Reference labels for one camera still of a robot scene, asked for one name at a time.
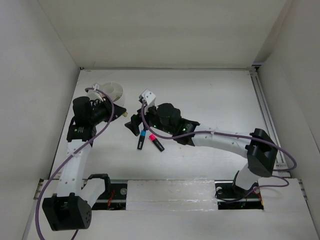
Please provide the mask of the blue cap black marker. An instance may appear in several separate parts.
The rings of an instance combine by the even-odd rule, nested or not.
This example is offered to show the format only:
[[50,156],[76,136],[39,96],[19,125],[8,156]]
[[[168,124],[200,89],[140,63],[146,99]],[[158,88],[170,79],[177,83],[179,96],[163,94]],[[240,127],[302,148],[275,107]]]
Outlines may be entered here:
[[144,142],[145,142],[145,137],[146,137],[146,130],[142,130],[140,132],[139,139],[138,139],[138,144],[137,144],[137,149],[138,150],[142,150],[143,149],[143,145],[144,145]]

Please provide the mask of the pink cap black marker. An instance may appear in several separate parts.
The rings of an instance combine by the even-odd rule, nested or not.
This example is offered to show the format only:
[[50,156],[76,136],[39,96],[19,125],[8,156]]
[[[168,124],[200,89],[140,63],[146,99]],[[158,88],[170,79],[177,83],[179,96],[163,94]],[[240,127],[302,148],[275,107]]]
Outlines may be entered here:
[[160,143],[160,141],[157,139],[157,137],[154,134],[150,134],[148,137],[151,142],[155,145],[155,147],[160,151],[163,152],[165,150],[165,148],[163,147],[163,145]]

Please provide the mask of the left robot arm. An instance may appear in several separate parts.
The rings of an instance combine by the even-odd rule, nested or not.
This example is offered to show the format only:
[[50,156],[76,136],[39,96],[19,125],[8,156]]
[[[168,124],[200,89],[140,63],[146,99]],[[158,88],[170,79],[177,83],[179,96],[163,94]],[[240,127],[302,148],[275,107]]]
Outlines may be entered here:
[[98,136],[96,126],[112,122],[126,112],[107,98],[91,100],[77,97],[72,102],[74,116],[67,132],[69,160],[62,167],[55,193],[42,202],[42,210],[53,231],[88,229],[92,207],[97,199],[113,195],[111,180],[106,173],[91,174],[83,181],[85,165]]

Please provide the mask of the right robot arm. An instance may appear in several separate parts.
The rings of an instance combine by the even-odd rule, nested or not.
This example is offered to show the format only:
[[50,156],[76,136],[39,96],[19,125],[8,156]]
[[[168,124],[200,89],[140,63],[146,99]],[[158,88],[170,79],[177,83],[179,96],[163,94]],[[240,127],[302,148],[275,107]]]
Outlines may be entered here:
[[237,197],[247,194],[260,178],[273,175],[278,150],[263,129],[256,128],[240,138],[236,133],[218,134],[217,129],[183,118],[181,111],[171,103],[145,107],[144,111],[142,114],[138,110],[125,124],[135,136],[141,133],[143,124],[144,129],[155,128],[167,133],[169,139],[181,145],[219,149],[245,158],[247,163],[235,174],[231,184],[231,191]]

